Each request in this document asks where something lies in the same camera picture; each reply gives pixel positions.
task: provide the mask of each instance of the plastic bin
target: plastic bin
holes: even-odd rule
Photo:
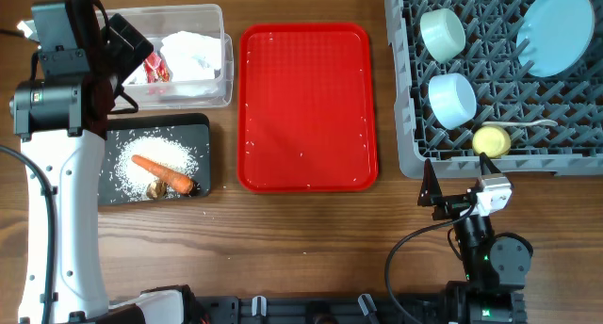
[[[387,39],[394,53],[394,111],[399,167],[420,178],[426,158],[438,177],[476,177],[479,157],[471,149],[476,126],[484,121],[532,122],[550,118],[557,127],[507,128],[513,140],[508,155],[494,160],[503,171],[550,171],[559,175],[603,174],[603,39],[595,33],[574,66],[557,75],[526,74],[509,34],[534,0],[384,0]],[[591,0],[600,21],[603,0]],[[461,15],[465,49],[446,64],[435,62],[418,33],[420,15],[450,8]],[[426,87],[431,76],[471,77],[478,113],[470,124],[444,129],[431,112]]]
[[[218,5],[120,8],[108,9],[106,13],[109,18],[120,13],[153,44],[156,52],[159,52],[163,38],[180,31],[221,39],[222,66],[215,79],[124,85],[126,93],[137,101],[140,109],[223,107],[230,104],[235,77],[233,44],[230,37],[224,34],[222,11]],[[97,17],[100,26],[103,26],[99,11]],[[33,21],[25,23],[35,33]],[[115,104],[116,108],[129,106],[121,98]]]

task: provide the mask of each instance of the clear plastic container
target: clear plastic container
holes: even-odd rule
[[[97,11],[99,25],[104,21]],[[146,37],[159,52],[162,40],[173,33],[187,31],[221,40],[221,67],[214,79],[184,82],[124,85],[128,93],[139,104],[140,109],[224,107],[230,104],[233,96],[235,65],[233,44],[224,34],[222,11],[218,5],[183,5],[149,8],[108,9],[109,18],[120,13]],[[34,33],[33,21],[25,22]],[[115,108],[129,107],[121,98],[115,101]]]

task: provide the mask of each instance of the red tray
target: red tray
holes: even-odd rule
[[[261,24],[241,37],[237,175],[253,192],[355,191],[377,178],[368,35]]]

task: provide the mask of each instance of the light blue plate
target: light blue plate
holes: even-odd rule
[[[515,45],[530,45],[519,63],[534,61],[530,74],[547,77],[574,65],[584,54],[595,31],[595,12],[590,0],[536,0],[524,16]]]

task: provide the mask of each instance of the yellow round object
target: yellow round object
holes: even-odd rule
[[[490,158],[498,158],[511,149],[511,138],[500,126],[483,126],[473,136],[473,151],[485,153]]]

